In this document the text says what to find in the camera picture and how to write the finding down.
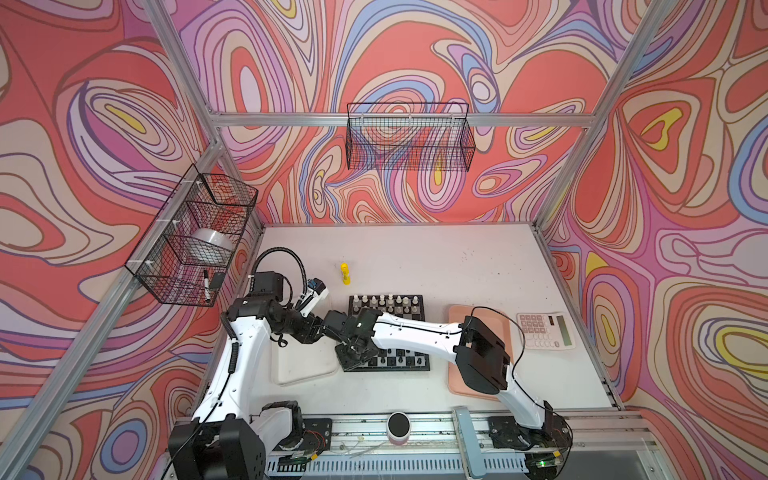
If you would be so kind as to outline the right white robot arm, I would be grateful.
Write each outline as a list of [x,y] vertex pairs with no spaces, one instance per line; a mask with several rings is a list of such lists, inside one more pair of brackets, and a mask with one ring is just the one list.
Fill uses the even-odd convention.
[[368,308],[357,316],[330,311],[321,331],[337,342],[345,369],[367,363],[382,350],[424,353],[455,365],[467,387],[496,397],[518,426],[534,431],[551,426],[552,414],[517,381],[505,343],[475,316],[461,323],[428,323]]

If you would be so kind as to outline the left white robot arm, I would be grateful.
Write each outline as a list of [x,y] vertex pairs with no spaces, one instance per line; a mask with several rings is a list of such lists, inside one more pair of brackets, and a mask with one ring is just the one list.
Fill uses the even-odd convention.
[[229,347],[192,418],[170,434],[164,478],[261,479],[275,448],[302,443],[305,426],[297,402],[250,410],[258,364],[272,343],[286,336],[310,343],[321,337],[321,321],[312,311],[327,297],[327,287],[310,279],[291,304],[283,300],[284,281],[272,271],[255,274],[251,290],[222,313]]

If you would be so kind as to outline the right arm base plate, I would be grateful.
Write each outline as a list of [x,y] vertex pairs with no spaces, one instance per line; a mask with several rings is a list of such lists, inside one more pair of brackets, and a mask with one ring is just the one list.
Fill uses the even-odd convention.
[[543,426],[532,429],[520,426],[513,416],[491,416],[487,419],[489,437],[494,448],[528,451],[533,448],[567,450],[572,446],[573,435],[561,416],[546,415]]

